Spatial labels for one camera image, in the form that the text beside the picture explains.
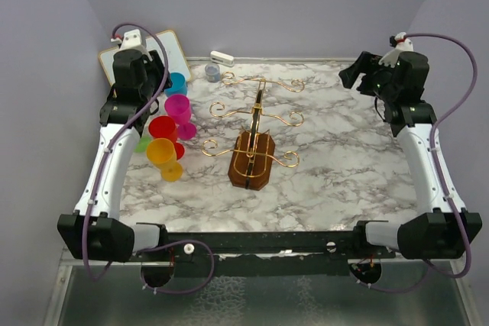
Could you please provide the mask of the blue wine glass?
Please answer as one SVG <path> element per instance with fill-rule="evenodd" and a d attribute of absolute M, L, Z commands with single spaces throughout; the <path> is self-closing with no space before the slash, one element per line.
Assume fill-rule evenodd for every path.
<path fill-rule="evenodd" d="M 164 94 L 166 97 L 170 97 L 172 95 L 187 95 L 188 88 L 186 78 L 183 74 L 178 72 L 171 73 L 170 81 L 172 83 L 172 86 L 164 90 Z"/>

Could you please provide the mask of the pink wine glass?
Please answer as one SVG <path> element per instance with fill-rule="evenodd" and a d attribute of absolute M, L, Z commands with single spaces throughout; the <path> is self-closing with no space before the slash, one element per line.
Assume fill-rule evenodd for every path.
<path fill-rule="evenodd" d="M 191 140 L 196 136 L 196 126 L 190 121 L 192 117 L 190 100 L 185 95 L 171 95 L 164 102 L 164 108 L 176 124 L 179 139 Z"/>

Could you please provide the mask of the red wine glass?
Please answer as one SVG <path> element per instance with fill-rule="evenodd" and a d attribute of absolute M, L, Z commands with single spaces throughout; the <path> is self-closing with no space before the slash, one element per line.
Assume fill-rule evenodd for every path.
<path fill-rule="evenodd" d="M 148 131 L 153 139 L 165 138 L 170 140 L 174 145 L 177 160 L 180 160 L 183 157 L 185 148 L 177 141 L 178 134 L 176 123 L 171 117 L 158 116 L 154 118 L 149 124 Z"/>

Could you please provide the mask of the green wine glass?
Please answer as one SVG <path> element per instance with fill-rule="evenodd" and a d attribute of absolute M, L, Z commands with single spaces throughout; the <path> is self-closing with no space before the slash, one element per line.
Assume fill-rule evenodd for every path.
<path fill-rule="evenodd" d="M 151 141 L 152 141 L 152 138 L 151 138 L 151 137 L 149 137 L 149 136 L 143 136 L 143 137 L 142 137 L 142 138 L 139 140 L 139 142 L 138 142 L 138 144 L 137 144 L 136 148 L 134 149 L 134 152 L 135 152 L 135 153 L 145 153 L 145 152 L 146 152 L 146 150 L 147 150 L 147 147 L 148 147 L 148 145 L 149 145 L 149 143 L 150 143 Z"/>

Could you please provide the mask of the yellow wine glass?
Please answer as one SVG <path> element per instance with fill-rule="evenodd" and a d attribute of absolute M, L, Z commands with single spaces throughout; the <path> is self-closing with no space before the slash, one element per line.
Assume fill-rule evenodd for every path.
<path fill-rule="evenodd" d="M 167 182 L 176 182 L 183 175 L 183 168 L 178 163 L 176 151 L 171 140 L 157 138 L 152 140 L 146 149 L 149 161 L 160 170 L 161 178 Z"/>

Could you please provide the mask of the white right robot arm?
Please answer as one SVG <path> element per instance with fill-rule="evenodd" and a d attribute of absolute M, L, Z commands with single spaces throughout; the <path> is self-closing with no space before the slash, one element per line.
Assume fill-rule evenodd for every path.
<path fill-rule="evenodd" d="M 403 51 L 392 66 L 381 56 L 362 52 L 339 76 L 350 89 L 384 103 L 390 125 L 408 162 L 418 215 L 404 224 L 368 221 L 364 232 L 351 239 L 352 252 L 368 258 L 379 246 L 398 250 L 411 260 L 457 259 L 465 252 L 461 231 L 473 240 L 482 227 L 481 216 L 467 211 L 442 156 L 433 107 L 422 98 L 429 72 L 426 56 Z"/>

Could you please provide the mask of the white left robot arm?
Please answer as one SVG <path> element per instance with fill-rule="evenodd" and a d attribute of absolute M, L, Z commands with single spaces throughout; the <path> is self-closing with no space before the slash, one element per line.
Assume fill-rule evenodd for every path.
<path fill-rule="evenodd" d="M 120 222 L 121 192 L 134 149 L 150 116 L 154 95 L 169 86 L 158 52 L 118 51 L 115 82 L 99 112 L 99 145 L 89 180 L 73 213 L 61 215 L 57 230 L 74 258 L 124 263 L 143 251 L 162 260 L 169 250 L 161 224 Z"/>

